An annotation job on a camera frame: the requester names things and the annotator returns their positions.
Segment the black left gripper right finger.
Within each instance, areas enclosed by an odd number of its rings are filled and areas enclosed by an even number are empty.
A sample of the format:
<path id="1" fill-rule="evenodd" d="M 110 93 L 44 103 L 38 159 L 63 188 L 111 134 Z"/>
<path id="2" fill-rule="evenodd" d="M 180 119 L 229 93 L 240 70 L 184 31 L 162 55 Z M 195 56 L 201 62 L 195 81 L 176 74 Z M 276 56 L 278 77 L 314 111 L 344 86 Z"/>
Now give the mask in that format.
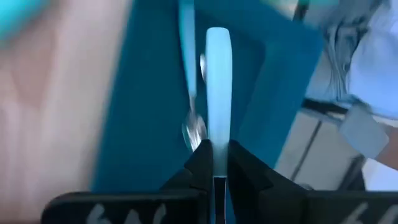
<path id="1" fill-rule="evenodd" d="M 307 190 L 234 140 L 227 180 L 236 223 L 397 223 L 397 193 Z"/>

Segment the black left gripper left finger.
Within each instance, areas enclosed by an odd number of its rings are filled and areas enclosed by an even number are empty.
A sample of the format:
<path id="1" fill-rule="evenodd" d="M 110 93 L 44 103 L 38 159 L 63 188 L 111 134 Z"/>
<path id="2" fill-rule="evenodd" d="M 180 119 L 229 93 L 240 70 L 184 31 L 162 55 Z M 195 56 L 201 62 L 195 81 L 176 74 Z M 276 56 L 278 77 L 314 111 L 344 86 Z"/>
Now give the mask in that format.
<path id="1" fill-rule="evenodd" d="M 125 194 L 72 192 L 52 199 L 41 224 L 209 223 L 213 148 L 203 140 L 159 190 Z"/>

